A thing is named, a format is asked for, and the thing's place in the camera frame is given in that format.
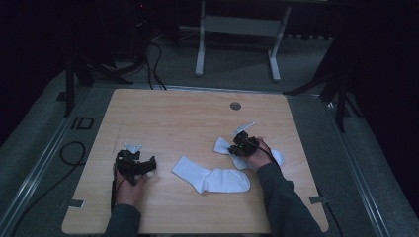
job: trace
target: gray carpet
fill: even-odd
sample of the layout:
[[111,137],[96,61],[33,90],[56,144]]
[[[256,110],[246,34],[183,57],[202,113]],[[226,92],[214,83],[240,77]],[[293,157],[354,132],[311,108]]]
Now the gray carpet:
[[[183,86],[269,93],[281,93],[308,82],[330,43],[322,39],[284,39],[278,56],[283,79],[275,83],[271,80],[265,50],[269,42],[265,43],[264,40],[258,41],[256,49],[252,49],[235,43],[227,47],[219,39],[209,39],[202,77],[195,76],[198,48],[195,36],[183,39],[180,45],[165,41],[164,38],[155,40],[163,52],[157,74],[169,88]],[[150,62],[155,61],[157,52],[156,47],[150,48]],[[144,69],[128,75],[126,79],[134,81],[131,88],[148,87]],[[87,157],[112,92],[120,87],[122,85],[105,81],[98,81],[93,88],[77,86],[78,107],[70,118],[63,118],[64,103],[55,100],[58,93],[64,90],[63,75],[51,81],[22,124],[0,149],[1,213],[13,203],[19,186],[42,157],[58,129],[63,130],[61,138],[56,141],[58,149],[68,142],[81,141],[86,146]],[[313,88],[305,95],[289,97],[289,101],[315,183],[330,200],[329,206],[344,236],[419,236],[418,219],[394,180],[368,125],[350,111],[351,116],[345,118],[346,133],[342,138],[330,116],[333,110],[329,110],[315,97],[307,96],[318,94],[321,87]],[[94,119],[92,128],[71,128],[76,118]],[[348,163],[348,150],[342,139],[349,141],[351,152],[375,198],[387,233],[377,233],[372,225],[365,201],[354,182]],[[78,145],[68,146],[63,152],[63,156],[71,162],[76,162],[80,155],[81,148]],[[29,203],[47,191],[70,169],[60,160],[59,150],[52,150],[50,164]],[[76,168],[74,173],[28,212],[16,236],[66,236],[60,225],[82,169]],[[326,206],[325,212],[330,225],[326,236],[340,236],[332,212]]]

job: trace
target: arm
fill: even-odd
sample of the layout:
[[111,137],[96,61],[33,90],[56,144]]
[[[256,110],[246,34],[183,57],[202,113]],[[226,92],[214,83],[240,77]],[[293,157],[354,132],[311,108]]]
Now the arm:
[[[262,137],[260,147],[270,151]],[[258,149],[245,157],[257,170],[272,236],[323,236],[317,222],[268,154]]]
[[102,237],[136,237],[141,213],[136,208],[142,198],[147,175],[141,176],[135,186],[117,172],[115,208]]

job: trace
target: circular hole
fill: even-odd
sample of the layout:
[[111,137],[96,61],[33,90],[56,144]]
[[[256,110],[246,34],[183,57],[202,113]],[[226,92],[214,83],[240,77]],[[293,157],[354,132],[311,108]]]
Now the circular hole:
[[235,111],[238,111],[238,110],[241,109],[241,105],[238,102],[232,102],[230,104],[230,107],[231,107],[232,110],[235,110]]

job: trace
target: wooden table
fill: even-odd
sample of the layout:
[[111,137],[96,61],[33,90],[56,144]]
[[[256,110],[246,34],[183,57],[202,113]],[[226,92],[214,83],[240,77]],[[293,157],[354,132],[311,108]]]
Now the wooden table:
[[[241,105],[239,111],[230,107]],[[124,143],[142,144],[141,160],[156,157],[139,208],[140,233],[268,233],[269,223],[256,174],[244,170],[250,191],[203,193],[171,170],[183,156],[207,169],[235,169],[228,155],[213,152],[219,136],[232,143],[230,132],[254,120],[246,131],[263,136],[285,156],[282,170],[321,229],[328,223],[305,158],[287,99],[282,95],[215,91],[116,90],[106,111],[73,199],[62,224],[68,234],[103,233],[111,216],[112,167]]]

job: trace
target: black device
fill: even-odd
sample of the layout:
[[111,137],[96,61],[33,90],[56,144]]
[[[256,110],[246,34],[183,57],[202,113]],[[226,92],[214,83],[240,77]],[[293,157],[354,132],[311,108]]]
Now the black device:
[[234,145],[228,148],[230,154],[247,157],[253,155],[259,147],[259,141],[256,137],[249,135],[243,130],[240,131],[233,139]]
[[115,194],[117,192],[117,170],[132,185],[136,184],[135,176],[145,175],[150,171],[157,169],[155,157],[152,156],[148,161],[139,161],[140,152],[131,153],[128,150],[118,152],[114,164],[114,180],[112,181],[111,211],[115,206]]

